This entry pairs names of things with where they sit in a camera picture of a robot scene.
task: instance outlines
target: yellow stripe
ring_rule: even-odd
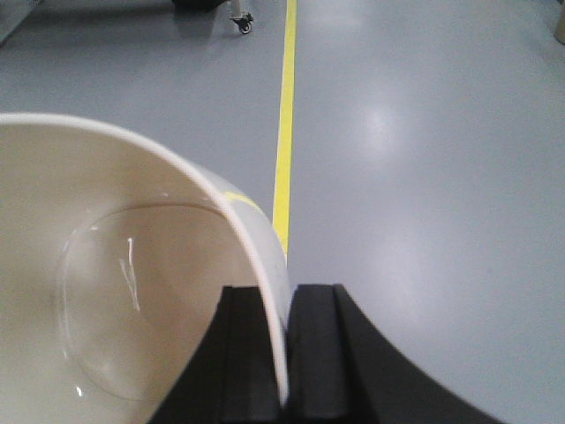
[[[252,201],[247,196],[245,196],[244,194],[234,193],[234,192],[223,192],[223,195],[226,197],[226,199],[228,199],[228,201],[242,201],[243,203],[247,203],[249,206],[253,206],[257,210],[259,210],[260,213],[263,213],[259,205],[254,201]]]
[[[287,0],[282,64],[281,116],[275,173],[273,226],[289,252],[290,169],[292,166],[292,119],[294,109],[294,58],[297,44],[297,0]]]

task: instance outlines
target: bowl rim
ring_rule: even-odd
[[[206,196],[208,196],[208,198],[218,207],[219,211],[239,238],[247,257],[249,258],[253,273],[259,283],[260,293],[267,316],[269,336],[271,339],[279,401],[281,405],[284,405],[289,395],[289,377],[284,341],[284,327],[287,317],[282,316],[282,313],[278,312],[273,289],[267,276],[267,271],[260,259],[259,252],[252,242],[252,235],[246,229],[241,218],[237,215],[236,210],[230,204],[230,200],[226,198],[226,196],[203,175],[203,173],[198,169],[198,165],[191,163],[190,160],[184,159],[182,156],[174,153],[162,144],[151,140],[148,137],[126,130],[117,125],[90,118],[37,112],[0,113],[0,128],[8,125],[48,125],[81,130],[89,133],[98,133],[100,135],[121,140],[122,142],[129,143],[137,148],[147,151],[150,154],[158,156],[160,159],[185,174],[200,190],[202,190],[202,192],[204,192]]]

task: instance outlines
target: epoxy floor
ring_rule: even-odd
[[[132,129],[270,215],[286,4],[244,5],[245,37],[227,4],[45,0],[0,48],[0,111]],[[515,424],[565,420],[559,10],[298,4],[291,280],[345,284],[411,360]]]

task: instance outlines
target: caster wheel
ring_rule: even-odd
[[[251,22],[244,23],[239,26],[239,32],[241,34],[249,34],[251,32]]]

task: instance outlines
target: white bowl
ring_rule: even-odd
[[[233,185],[77,117],[0,115],[0,422],[146,422],[224,285],[258,285],[288,393],[284,253]]]

